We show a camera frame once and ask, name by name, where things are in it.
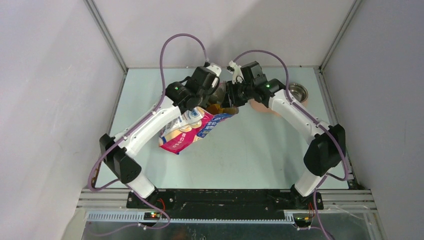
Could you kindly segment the pink double bowl stand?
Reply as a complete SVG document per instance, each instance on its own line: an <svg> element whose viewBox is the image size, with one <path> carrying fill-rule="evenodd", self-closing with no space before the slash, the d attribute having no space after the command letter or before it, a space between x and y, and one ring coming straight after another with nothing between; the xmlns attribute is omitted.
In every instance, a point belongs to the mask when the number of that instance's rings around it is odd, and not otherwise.
<svg viewBox="0 0 424 240"><path fill-rule="evenodd" d="M305 110L306 112L308 110L302 103L298 102L297 100L290 102L290 100L287 99L270 99L269 107L267 107L264 103L257 102L254 99L251 99L248 102L250 106L257 112L270 113L283 118L295 117L302 114L302 110Z"/></svg>

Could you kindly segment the yellow plastic scoop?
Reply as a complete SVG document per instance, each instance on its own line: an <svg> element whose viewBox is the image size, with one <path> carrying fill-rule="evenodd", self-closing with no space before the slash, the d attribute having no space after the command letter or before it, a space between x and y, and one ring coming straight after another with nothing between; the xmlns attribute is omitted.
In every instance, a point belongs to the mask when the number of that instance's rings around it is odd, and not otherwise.
<svg viewBox="0 0 424 240"><path fill-rule="evenodd" d="M206 111L212 115L218 115L218 114L236 115L239 113L239 109L237 107L221 107L221 105L218 103L209 105L206 108Z"/></svg>

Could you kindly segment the colourful pet food bag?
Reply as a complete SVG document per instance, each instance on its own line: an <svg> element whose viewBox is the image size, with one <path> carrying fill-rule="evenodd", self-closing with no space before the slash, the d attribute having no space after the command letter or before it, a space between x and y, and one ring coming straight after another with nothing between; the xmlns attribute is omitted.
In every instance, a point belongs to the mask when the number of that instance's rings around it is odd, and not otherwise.
<svg viewBox="0 0 424 240"><path fill-rule="evenodd" d="M206 108L223 102L226 85L221 83L209 98ZM219 123L233 117L230 114L210 114L206 108L196 107L188 110L160 130L158 145L160 148L178 155L192 143L204 139Z"/></svg>

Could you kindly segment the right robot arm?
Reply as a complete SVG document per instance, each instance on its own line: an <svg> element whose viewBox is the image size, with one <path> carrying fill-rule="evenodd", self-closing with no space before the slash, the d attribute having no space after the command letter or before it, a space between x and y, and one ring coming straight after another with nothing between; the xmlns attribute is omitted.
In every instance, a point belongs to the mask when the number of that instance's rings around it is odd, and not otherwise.
<svg viewBox="0 0 424 240"><path fill-rule="evenodd" d="M313 203L313 192L328 171L346 156L345 129L310 114L290 93L288 84L268 80L258 62L241 66L231 61L227 70L232 79L225 83L223 108L241 107L254 100L282 116L308 144L303 157L305 170L290 188L291 204L304 209Z"/></svg>

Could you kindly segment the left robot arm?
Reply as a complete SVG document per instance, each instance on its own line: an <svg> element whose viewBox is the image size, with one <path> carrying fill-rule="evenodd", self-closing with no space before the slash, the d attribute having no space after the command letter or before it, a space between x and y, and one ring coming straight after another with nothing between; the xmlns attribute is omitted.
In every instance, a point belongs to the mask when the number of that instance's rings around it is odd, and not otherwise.
<svg viewBox="0 0 424 240"><path fill-rule="evenodd" d="M206 103L219 85L221 72L216 64L198 66L191 76L170 83L159 102L130 127L115 136L106 133L100 138L102 162L119 182L138 194L145 208L156 206L157 188L143 174L135 156L168 123Z"/></svg>

